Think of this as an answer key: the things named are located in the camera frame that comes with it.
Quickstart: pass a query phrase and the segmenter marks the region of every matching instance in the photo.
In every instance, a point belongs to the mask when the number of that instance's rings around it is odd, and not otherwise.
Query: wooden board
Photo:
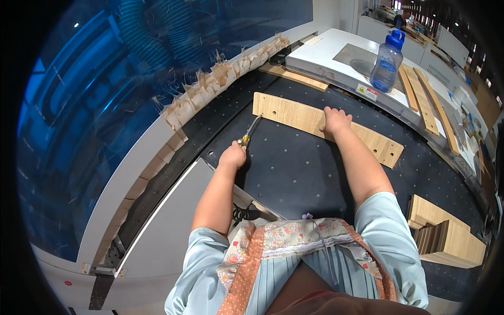
[[[433,226],[443,221],[451,220],[459,224],[466,231],[471,231],[469,225],[418,195],[411,197],[411,211],[409,211],[407,219],[408,225],[413,229],[417,229],[418,225]]]
[[[460,154],[459,146],[457,145],[457,140],[455,139],[455,135],[453,134],[452,126],[450,125],[450,122],[448,121],[448,117],[446,116],[445,110],[443,109],[443,106],[441,105],[439,99],[437,98],[436,93],[434,92],[434,90],[430,86],[427,78],[423,75],[423,73],[419,69],[413,68],[413,71],[416,73],[416,75],[420,79],[420,82],[422,83],[423,87],[427,91],[427,94],[429,95],[430,99],[434,103],[434,108],[439,113],[439,117],[441,119],[441,124],[443,125],[443,129],[445,129],[446,138],[448,139],[448,144],[450,145],[450,150],[453,153],[459,155]]]
[[[486,245],[453,221],[422,228],[414,239],[421,260],[459,268],[483,263]]]
[[[418,112],[418,103],[416,102],[415,93],[413,92],[413,88],[411,87],[408,76],[404,71],[403,65],[399,67],[399,78],[401,78],[401,82],[403,83],[404,93],[406,93],[410,109]]]
[[[327,88],[329,87],[329,84],[320,82],[318,80],[315,80],[313,78],[309,78],[300,74],[297,74],[295,72],[291,72],[284,67],[278,67],[278,66],[272,66],[268,62],[259,67],[259,71],[269,73],[271,75],[279,76],[282,78],[286,78],[289,80],[292,80],[297,83],[304,84],[306,86],[312,87],[314,89],[317,89],[319,91],[325,92]]]
[[[263,114],[264,118],[325,139],[324,133],[319,128],[326,124],[326,117],[324,111],[318,108],[255,92],[252,113]],[[378,162],[390,168],[394,167],[404,149],[401,144],[357,123],[352,122],[351,127]]]
[[[435,136],[439,136],[439,131],[437,130],[436,121],[434,119],[434,114],[432,114],[432,110],[430,109],[429,101],[427,100],[427,96],[423,91],[422,85],[420,84],[418,77],[416,76],[413,69],[408,67],[407,65],[402,65],[404,71],[406,72],[406,76],[409,79],[411,84],[411,88],[415,93],[416,102],[418,104],[418,109],[420,110],[420,115],[422,116],[423,122],[425,124],[425,131]]]

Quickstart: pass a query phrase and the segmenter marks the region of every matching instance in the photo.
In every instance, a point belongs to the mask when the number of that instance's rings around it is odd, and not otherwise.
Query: light blue shirt
[[[426,308],[425,273],[396,197],[388,192],[369,197],[355,214],[355,231],[394,281],[398,302]],[[228,240],[211,229],[198,228],[190,234],[183,272],[165,302],[168,315],[217,313],[226,290],[216,270],[228,247]],[[263,315],[301,260],[335,291],[378,298],[374,279],[355,262],[348,249],[332,246],[329,256],[336,271],[335,283],[321,250],[304,256],[262,260],[245,314]]]

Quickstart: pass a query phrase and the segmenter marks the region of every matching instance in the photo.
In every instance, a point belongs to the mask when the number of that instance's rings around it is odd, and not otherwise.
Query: orange polka dot apron strap
[[[341,224],[346,228],[348,233],[352,236],[354,241],[356,241],[359,245],[361,245],[368,253],[369,255],[373,258],[373,260],[376,261],[376,264],[378,265],[378,269],[380,270],[380,273],[382,275],[382,279],[379,279],[377,277],[374,277],[374,282],[376,284],[376,290],[378,291],[378,296],[380,300],[389,300],[389,301],[397,301],[396,297],[396,288],[394,285],[394,282],[390,278],[389,274],[386,272],[385,268],[383,267],[382,263],[376,259],[376,256],[373,254],[369,246],[364,243],[362,240],[362,237],[360,237],[355,230],[348,225],[348,223],[345,222],[343,219],[338,219]]]
[[[261,264],[263,245],[264,227],[258,227],[252,235],[246,256],[236,270],[234,280],[217,315],[242,315],[245,313]]]

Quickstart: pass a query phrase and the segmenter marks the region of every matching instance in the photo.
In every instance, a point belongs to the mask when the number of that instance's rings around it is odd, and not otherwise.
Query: factory window
[[[313,20],[307,0],[76,0],[25,92],[17,171],[32,244],[76,261],[89,218],[130,148],[182,83]]]

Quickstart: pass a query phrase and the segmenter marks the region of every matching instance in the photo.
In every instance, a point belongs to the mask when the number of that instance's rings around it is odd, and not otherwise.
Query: blue water bottle
[[[397,71],[403,62],[401,48],[403,48],[404,37],[404,32],[394,30],[392,35],[387,35],[385,43],[378,48],[378,57],[369,81],[379,91],[384,93],[392,91]]]

